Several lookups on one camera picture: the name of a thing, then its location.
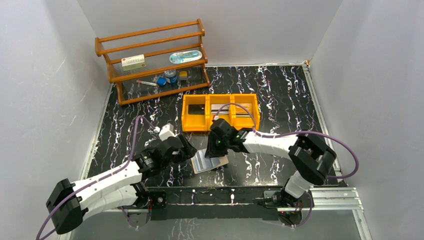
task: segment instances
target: black marble surface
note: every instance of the black marble surface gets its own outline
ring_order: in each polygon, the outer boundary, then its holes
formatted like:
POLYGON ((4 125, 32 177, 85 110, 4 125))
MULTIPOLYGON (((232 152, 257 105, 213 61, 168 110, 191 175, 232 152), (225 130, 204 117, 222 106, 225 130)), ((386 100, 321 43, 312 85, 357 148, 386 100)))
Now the black marble surface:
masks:
MULTIPOLYGON (((200 69, 190 70, 188 81, 199 81, 200 69)), ((240 66, 208 67, 209 88, 151 99, 120 106, 113 87, 95 146, 88 177, 120 165, 128 159, 130 136, 134 119, 145 115, 162 127, 170 123, 177 133, 182 132, 181 110, 183 94, 257 94, 262 132, 286 133, 300 130, 321 132, 317 112, 301 66, 240 66)), ((137 91, 127 94, 138 94, 137 91)), ((141 151, 158 135, 146 123, 137 133, 136 150, 141 151)), ((207 146, 205 133, 187 133, 190 143, 198 150, 207 146)), ((148 187, 225 187, 225 186, 282 186, 296 171, 289 159, 269 154, 228 154, 229 164, 218 169, 194 174, 190 161, 163 170, 146 180, 148 187)))

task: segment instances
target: wooden shelf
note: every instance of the wooden shelf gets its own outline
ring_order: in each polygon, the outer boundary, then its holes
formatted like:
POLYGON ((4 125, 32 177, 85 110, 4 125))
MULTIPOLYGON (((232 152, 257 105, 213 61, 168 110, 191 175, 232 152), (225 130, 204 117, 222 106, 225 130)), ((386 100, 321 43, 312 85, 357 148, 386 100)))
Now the wooden shelf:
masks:
POLYGON ((103 37, 95 39, 95 52, 97 56, 103 56, 107 64, 107 76, 110 83, 116 83, 118 90, 118 101, 119 104, 130 104, 152 98, 157 98, 165 95, 180 93, 188 90, 208 87, 210 85, 209 78, 206 75, 205 64, 208 63, 208 57, 203 46, 202 36, 205 35, 205 30, 200 19, 196 21, 189 21, 185 23, 179 23, 169 26, 157 27, 148 30, 135 31, 130 33, 124 33, 115 36, 103 37), (181 39, 188 39, 197 37, 195 43, 186 44, 177 47, 171 47, 167 49, 152 51, 143 53, 145 58, 146 66, 134 70, 124 70, 121 64, 121 58, 110 59, 109 54, 128 51, 135 48, 143 48, 146 46, 162 44, 181 39), (170 54, 181 52, 198 50, 202 53, 202 58, 195 61, 184 62, 180 64, 173 64, 169 61, 170 54), (135 79, 148 77, 151 75, 163 74, 166 70, 171 69, 185 69, 195 66, 201 66, 203 81, 198 84, 187 84, 187 86, 181 87, 184 84, 180 84, 179 87, 165 87, 156 92, 156 94, 149 94, 142 97, 126 99, 123 89, 123 82, 135 81, 135 79))

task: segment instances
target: gray wall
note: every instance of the gray wall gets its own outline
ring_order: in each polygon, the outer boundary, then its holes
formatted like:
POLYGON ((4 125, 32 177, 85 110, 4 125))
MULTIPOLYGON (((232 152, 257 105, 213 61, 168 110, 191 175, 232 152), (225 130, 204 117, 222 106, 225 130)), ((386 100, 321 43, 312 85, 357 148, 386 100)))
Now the gray wall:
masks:
POLYGON ((209 64, 240 65, 310 60, 342 0, 78 2, 99 38, 200 18, 209 64))
POLYGON ((345 0, 311 61, 330 133, 360 158, 348 182, 375 240, 424 235, 423 16, 423 1, 345 0))
POLYGON ((35 239, 55 184, 81 175, 109 87, 95 37, 76 0, 2 2, 1 239, 35 239))

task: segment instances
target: white medicine box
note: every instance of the white medicine box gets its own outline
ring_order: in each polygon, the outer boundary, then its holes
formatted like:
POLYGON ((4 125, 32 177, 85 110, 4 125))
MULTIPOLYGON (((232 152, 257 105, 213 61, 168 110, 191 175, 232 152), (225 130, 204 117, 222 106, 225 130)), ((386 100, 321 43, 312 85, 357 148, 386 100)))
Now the white medicine box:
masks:
POLYGON ((144 54, 122 58, 121 63, 124 71, 140 69, 146 66, 144 54))

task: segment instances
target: small yellow box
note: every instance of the small yellow box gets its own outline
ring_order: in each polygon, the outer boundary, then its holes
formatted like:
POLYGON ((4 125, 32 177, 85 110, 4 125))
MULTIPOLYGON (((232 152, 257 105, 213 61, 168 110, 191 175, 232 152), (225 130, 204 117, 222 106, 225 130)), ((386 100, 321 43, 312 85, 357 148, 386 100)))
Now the small yellow box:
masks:
POLYGON ((188 79, 189 79, 189 77, 188 77, 186 71, 180 71, 179 72, 179 77, 178 77, 179 81, 187 81, 188 79))
MULTIPOLYGON (((183 132, 206 132, 210 131, 212 119, 216 111, 227 103, 237 103, 246 107, 256 122, 259 129, 261 114, 258 107, 256 94, 202 94, 184 95, 182 100, 182 131, 183 132)), ((235 105, 224 107, 219 117, 225 119, 237 130, 251 128, 253 121, 243 109, 235 105)))

